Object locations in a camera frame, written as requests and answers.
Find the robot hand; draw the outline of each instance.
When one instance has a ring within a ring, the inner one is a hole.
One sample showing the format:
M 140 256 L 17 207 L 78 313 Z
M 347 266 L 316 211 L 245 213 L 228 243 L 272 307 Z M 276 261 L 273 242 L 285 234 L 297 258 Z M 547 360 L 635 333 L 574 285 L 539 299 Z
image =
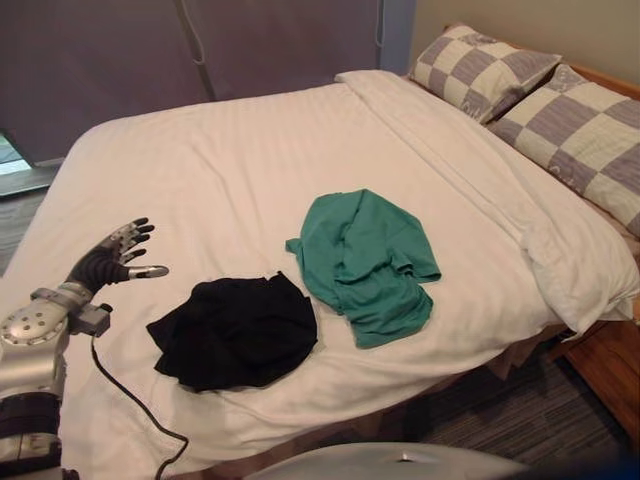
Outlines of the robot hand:
M 146 253 L 144 248 L 130 250 L 149 240 L 149 232 L 155 227 L 147 225 L 148 221 L 146 217 L 139 218 L 108 235 L 76 263 L 66 281 L 80 283 L 95 295 L 110 283 L 134 278 L 162 277 L 169 273 L 169 269 L 162 265 L 126 266 L 134 258 Z

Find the black cable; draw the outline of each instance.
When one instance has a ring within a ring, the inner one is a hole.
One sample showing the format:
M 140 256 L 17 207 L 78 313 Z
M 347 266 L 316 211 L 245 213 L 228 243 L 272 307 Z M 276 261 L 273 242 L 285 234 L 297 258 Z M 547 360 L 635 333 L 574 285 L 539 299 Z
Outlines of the black cable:
M 153 416 L 153 413 L 151 413 L 151 411 L 147 408 L 147 406 L 144 403 L 142 403 L 142 400 L 136 397 L 133 393 L 131 393 L 127 389 L 127 387 L 122 385 L 109 372 L 107 372 L 107 370 L 102 366 L 102 363 L 100 363 L 100 359 L 98 358 L 98 353 L 96 352 L 96 347 L 94 345 L 95 339 L 96 337 L 93 337 L 93 336 L 91 337 L 91 357 L 93 357 L 93 361 L 96 364 L 96 367 L 98 368 L 98 370 L 100 370 L 100 373 L 102 373 L 107 378 L 107 380 L 109 380 L 116 387 L 118 387 L 122 393 L 124 393 L 127 397 L 133 400 L 136 403 L 136 405 L 138 405 L 142 409 L 142 411 L 147 415 L 147 417 L 149 417 L 149 420 L 153 422 L 153 424 L 158 430 L 160 430 L 162 433 L 164 433 L 169 437 L 172 437 L 184 442 L 184 445 L 182 445 L 180 450 L 178 450 L 178 453 L 176 453 L 173 457 L 166 459 L 164 462 L 162 462 L 160 467 L 158 467 L 155 478 L 156 480 L 160 480 L 162 478 L 162 472 L 164 472 L 164 469 L 167 468 L 168 465 L 171 465 L 172 463 L 177 461 L 180 458 L 180 455 L 182 455 L 182 453 L 187 449 L 187 446 L 189 445 L 189 439 L 184 435 L 180 435 L 179 433 L 173 432 L 168 428 L 165 428 L 162 425 L 160 425 L 160 422 L 156 420 L 156 417 Z

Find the pillow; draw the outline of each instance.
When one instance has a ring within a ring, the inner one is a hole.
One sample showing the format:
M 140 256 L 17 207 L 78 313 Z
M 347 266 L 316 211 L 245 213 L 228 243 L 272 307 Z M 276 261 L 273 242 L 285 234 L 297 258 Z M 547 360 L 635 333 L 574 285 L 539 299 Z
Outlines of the pillow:
M 490 129 L 640 237 L 640 102 L 560 65 Z
M 560 58 L 519 50 L 458 25 L 422 52 L 410 76 L 478 122 L 486 123 L 524 98 Z

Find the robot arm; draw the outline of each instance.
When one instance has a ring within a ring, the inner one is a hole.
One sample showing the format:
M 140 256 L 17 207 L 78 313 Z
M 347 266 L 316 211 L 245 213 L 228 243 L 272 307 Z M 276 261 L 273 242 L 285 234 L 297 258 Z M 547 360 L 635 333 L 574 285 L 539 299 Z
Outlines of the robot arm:
M 60 465 L 62 354 L 69 335 L 100 336 L 109 328 L 111 307 L 90 303 L 103 286 L 169 273 L 158 265 L 126 266 L 146 252 L 131 250 L 150 238 L 154 227 L 147 223 L 140 218 L 117 229 L 56 290 L 39 288 L 29 305 L 0 320 L 0 478 Z

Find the clothing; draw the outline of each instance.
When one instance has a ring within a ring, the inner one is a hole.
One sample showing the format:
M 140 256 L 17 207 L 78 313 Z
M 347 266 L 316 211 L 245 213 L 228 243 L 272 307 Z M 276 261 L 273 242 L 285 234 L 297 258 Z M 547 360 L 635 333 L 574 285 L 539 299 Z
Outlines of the clothing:
M 429 318 L 433 301 L 418 283 L 440 270 L 422 225 L 369 190 L 317 198 L 286 249 L 309 291 L 347 316 L 360 348 L 411 335 Z
M 281 272 L 199 283 L 147 330 L 163 352 L 156 370 L 196 391 L 267 385 L 300 365 L 317 339 L 309 298 Z

